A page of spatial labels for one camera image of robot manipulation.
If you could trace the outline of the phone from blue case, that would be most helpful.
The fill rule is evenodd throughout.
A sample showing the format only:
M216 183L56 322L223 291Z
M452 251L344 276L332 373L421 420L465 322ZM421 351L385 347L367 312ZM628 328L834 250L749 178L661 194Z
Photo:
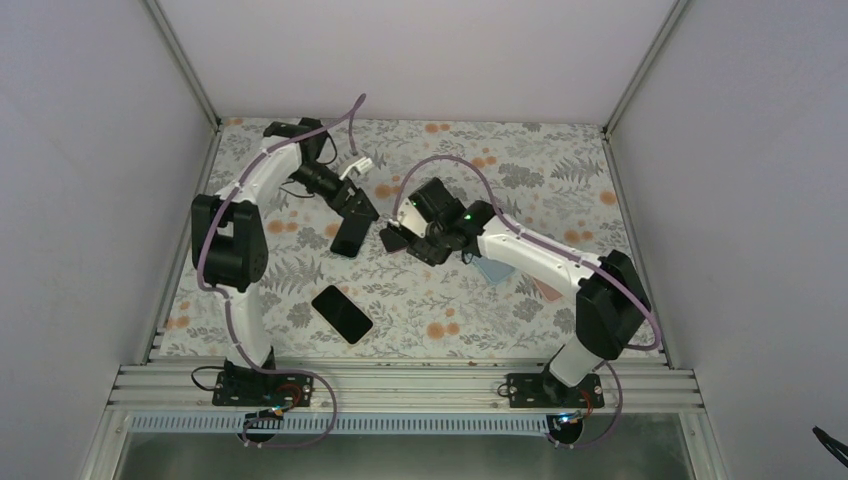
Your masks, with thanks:
M344 218L330 245L330 251L346 258L356 258L372 223L373 220L364 215L353 214Z

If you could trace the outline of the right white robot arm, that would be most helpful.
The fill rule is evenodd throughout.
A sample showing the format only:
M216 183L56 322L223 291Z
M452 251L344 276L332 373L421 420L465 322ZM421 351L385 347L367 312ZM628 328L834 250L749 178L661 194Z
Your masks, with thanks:
M536 234L493 203L464 205L438 178L396 203L394 231L407 252L443 264L455 253L487 258L520 270L560 294L575 296L575 330L547 362L541 391L555 407L580 393L580 382L604 361L632 348L651 307L630 257L582 252Z

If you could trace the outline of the pink phone case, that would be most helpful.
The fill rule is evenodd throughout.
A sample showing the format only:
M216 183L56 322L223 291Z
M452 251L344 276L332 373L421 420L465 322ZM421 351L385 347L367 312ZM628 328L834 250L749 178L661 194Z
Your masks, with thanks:
M542 282L541 280L533 277L533 284L540 294L541 298L547 302L556 302L563 297L563 294L551 287L550 285Z

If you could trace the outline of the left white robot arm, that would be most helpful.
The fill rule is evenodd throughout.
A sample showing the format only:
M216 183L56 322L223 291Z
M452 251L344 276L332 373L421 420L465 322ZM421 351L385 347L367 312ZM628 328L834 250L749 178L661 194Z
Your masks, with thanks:
M275 121L263 132L257 156L217 193L199 194L191 204L191 255L201 290L220 296L230 337L229 364L247 369L239 392L255 405L278 391L274 353L263 324L259 283L268 262L262 209L288 182L322 198L342 219L331 244L337 255L353 258L379 214L367 193L354 183L374 165L368 156L334 171L321 161L327 126L304 118L296 124Z

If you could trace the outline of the light blue phone case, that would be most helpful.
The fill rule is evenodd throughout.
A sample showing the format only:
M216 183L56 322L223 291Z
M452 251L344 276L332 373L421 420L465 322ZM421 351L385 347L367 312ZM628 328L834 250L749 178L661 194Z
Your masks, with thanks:
M485 257L473 257L471 263L491 285L505 282L516 272L516 269L510 265Z

